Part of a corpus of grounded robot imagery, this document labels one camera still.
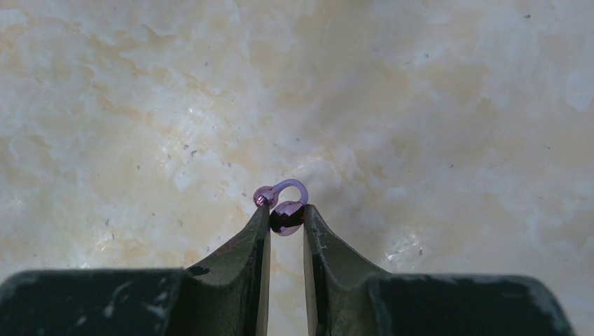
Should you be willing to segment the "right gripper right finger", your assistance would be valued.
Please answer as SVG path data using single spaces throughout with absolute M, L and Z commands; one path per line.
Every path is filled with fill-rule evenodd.
M 573 335 L 552 292 L 528 276 L 388 272 L 305 207 L 311 335 Z

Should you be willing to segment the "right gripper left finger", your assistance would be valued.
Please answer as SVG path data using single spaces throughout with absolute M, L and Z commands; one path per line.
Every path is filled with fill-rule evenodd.
M 188 268 L 47 269 L 1 285 L 2 335 L 265 335 L 269 209 Z

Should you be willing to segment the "purple earbud pair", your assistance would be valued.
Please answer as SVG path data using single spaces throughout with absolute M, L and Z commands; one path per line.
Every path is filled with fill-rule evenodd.
M 297 201 L 279 203 L 280 193 L 287 188 L 296 188 L 301 196 Z M 297 179 L 290 178 L 275 185 L 265 185 L 253 194 L 253 202 L 257 207 L 270 207 L 270 229 L 281 237 L 294 234 L 305 220 L 305 205 L 308 203 L 309 193 L 305 185 Z

